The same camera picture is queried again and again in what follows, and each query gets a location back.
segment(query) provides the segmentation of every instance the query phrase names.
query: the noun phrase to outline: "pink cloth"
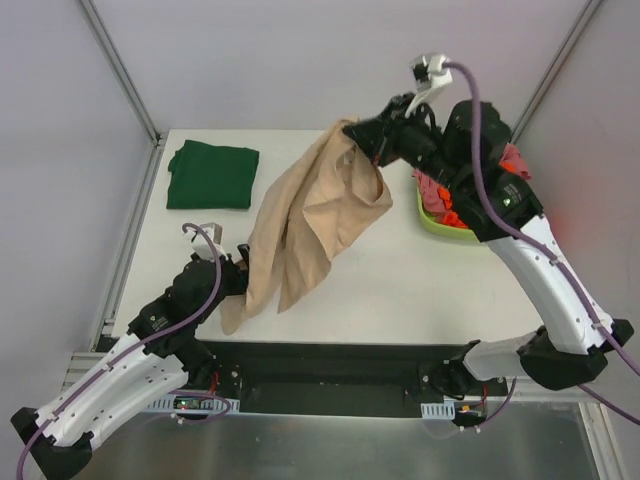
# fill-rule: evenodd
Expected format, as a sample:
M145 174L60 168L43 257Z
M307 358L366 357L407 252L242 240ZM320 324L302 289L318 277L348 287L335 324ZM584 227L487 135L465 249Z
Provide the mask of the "pink cloth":
M511 163L515 168L515 173L520 175L525 180L530 180L531 175L529 174L529 169L527 168L527 164L522 158L520 154L520 150L515 145L511 143L507 144L504 149L504 153L502 158L500 159L500 164ZM434 215L436 217L436 221L441 222L444 216L449 213L451 210L447 210L444 206L444 200L440 198L438 195L438 187L440 184L434 182L422 173L419 170L415 170L413 172L413 177L418 181L418 188L420 189L420 195L422 196L422 206L425 211Z

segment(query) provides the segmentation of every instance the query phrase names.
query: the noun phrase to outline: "tabletop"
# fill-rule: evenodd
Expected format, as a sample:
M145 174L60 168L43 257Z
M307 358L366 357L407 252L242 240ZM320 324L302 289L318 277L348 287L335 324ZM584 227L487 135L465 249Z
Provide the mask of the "tabletop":
M189 261L185 222L223 226L222 246L239 255L267 188L320 136L309 130L172 130L155 179L112 335L119 337L140 308L157 298ZM251 208L167 210L167 167L187 139L260 152ZM290 310L278 314L274 297L259 316L233 335L214 312L197 331L203 340L465 344L502 340L541 325L507 267L480 244L436 237L423 229L411 168L383 170L394 205L333 261L325 281Z

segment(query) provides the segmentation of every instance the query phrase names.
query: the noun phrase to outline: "green towel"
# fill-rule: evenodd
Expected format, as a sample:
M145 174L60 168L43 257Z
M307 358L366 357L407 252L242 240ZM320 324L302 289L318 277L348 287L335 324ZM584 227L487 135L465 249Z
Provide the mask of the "green towel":
M186 140L169 162L169 209L249 208L260 152Z

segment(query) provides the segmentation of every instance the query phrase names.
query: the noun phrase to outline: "tan cloth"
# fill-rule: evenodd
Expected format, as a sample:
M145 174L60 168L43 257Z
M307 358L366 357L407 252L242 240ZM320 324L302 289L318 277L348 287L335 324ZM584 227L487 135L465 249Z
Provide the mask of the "tan cloth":
M258 315L281 284L278 312L324 280L331 261L392 205L377 168L336 122L267 191L249 237L249 286L221 305L222 329Z

